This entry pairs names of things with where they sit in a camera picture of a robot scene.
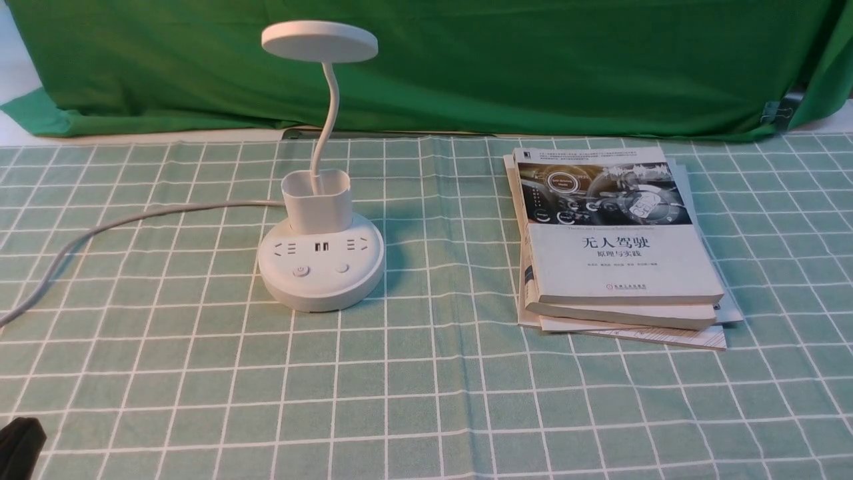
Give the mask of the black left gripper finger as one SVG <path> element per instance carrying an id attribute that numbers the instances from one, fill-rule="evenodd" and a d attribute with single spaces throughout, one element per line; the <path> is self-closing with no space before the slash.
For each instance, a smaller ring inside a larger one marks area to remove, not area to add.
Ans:
<path id="1" fill-rule="evenodd" d="M 1 479 L 31 479 L 47 435 L 36 417 L 16 417 L 1 429 Z"/>

